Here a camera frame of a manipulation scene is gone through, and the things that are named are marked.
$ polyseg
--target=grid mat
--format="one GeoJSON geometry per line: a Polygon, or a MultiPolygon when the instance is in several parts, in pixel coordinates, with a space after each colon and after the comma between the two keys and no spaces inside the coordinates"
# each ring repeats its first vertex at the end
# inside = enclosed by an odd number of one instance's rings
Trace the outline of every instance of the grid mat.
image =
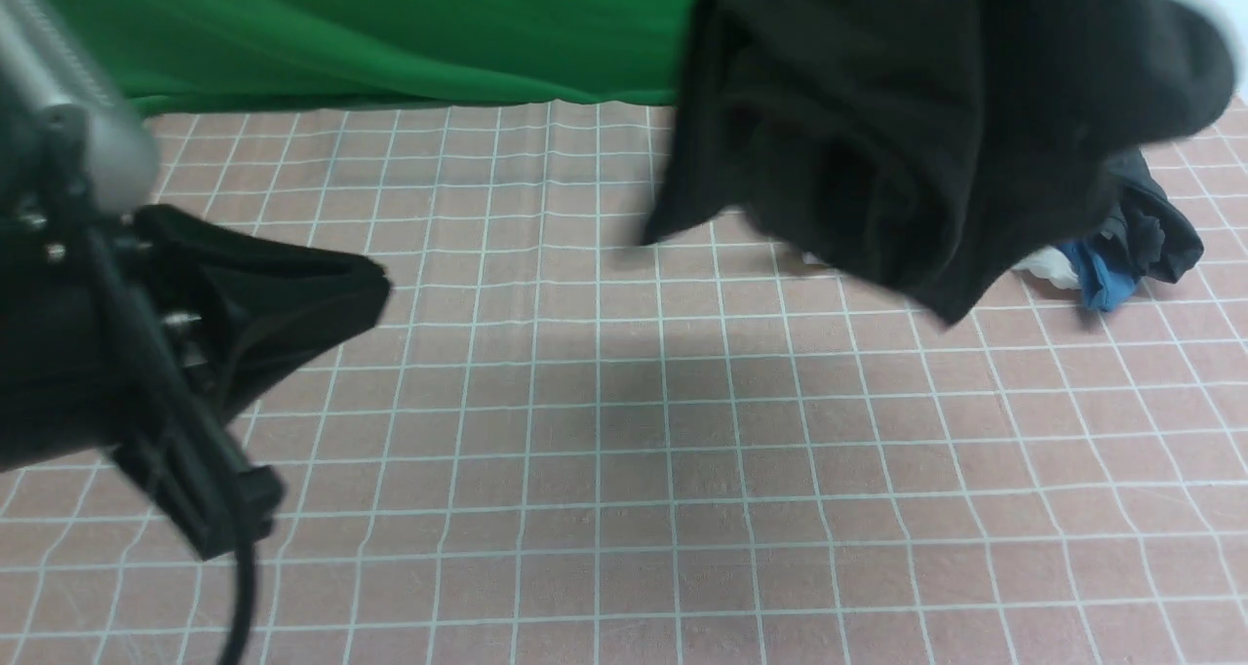
{"type": "MultiPolygon", "coordinates": [[[[669,126],[154,124],[165,202],[397,286],[235,424],[290,487],[250,663],[1248,663],[1243,105],[1149,151],[1179,286],[1007,274],[943,336],[734,216],[630,256],[669,126]]],[[[0,663],[212,663],[230,571],[94,457],[0,477],[0,663]]]]}

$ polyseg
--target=green backdrop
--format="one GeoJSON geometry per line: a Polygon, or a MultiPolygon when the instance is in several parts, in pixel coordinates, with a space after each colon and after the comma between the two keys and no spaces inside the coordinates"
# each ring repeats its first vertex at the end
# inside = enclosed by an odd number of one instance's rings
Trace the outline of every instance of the green backdrop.
{"type": "Polygon", "coordinates": [[[690,0],[51,0],[144,114],[669,101],[690,0]]]}

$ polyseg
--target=blue cloth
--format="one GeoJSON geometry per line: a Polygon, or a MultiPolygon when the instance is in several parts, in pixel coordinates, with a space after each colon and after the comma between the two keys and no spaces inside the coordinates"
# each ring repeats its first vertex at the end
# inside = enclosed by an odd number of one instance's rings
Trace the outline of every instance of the blue cloth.
{"type": "Polygon", "coordinates": [[[1116,255],[1109,238],[1099,235],[1077,242],[1057,243],[1057,251],[1071,261],[1080,277],[1083,306],[1092,311],[1114,311],[1131,299],[1139,287],[1142,274],[1136,274],[1129,262],[1116,255]]]}

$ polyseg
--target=screw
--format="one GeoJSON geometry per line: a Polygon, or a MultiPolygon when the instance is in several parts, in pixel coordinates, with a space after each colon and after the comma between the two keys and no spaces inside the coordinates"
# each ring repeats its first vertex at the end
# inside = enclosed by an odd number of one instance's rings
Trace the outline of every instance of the screw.
{"type": "Polygon", "coordinates": [[[57,262],[65,261],[65,246],[62,243],[49,243],[44,251],[47,255],[47,261],[54,266],[56,266],[57,262]]]}
{"type": "Polygon", "coordinates": [[[192,311],[170,311],[162,319],[165,328],[175,334],[186,334],[191,327],[200,323],[200,314],[192,311]]]}
{"type": "Polygon", "coordinates": [[[47,216],[40,215],[40,212],[26,212],[21,216],[22,225],[26,225],[27,230],[41,231],[47,226],[47,216]]]}

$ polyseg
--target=black garment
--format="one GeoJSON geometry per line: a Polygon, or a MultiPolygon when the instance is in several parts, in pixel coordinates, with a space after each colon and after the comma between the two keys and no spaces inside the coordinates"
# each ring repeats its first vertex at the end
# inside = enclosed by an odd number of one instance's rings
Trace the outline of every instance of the black garment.
{"type": "Polygon", "coordinates": [[[1204,256],[1196,226],[1166,197],[1139,150],[1108,163],[1118,203],[1096,235],[1097,252],[1113,252],[1137,279],[1177,283],[1204,256]]]}
{"type": "Polygon", "coordinates": [[[739,206],[946,323],[1094,233],[1106,158],[1208,127],[1227,44],[1172,0],[695,0],[641,242],[739,206]]]}

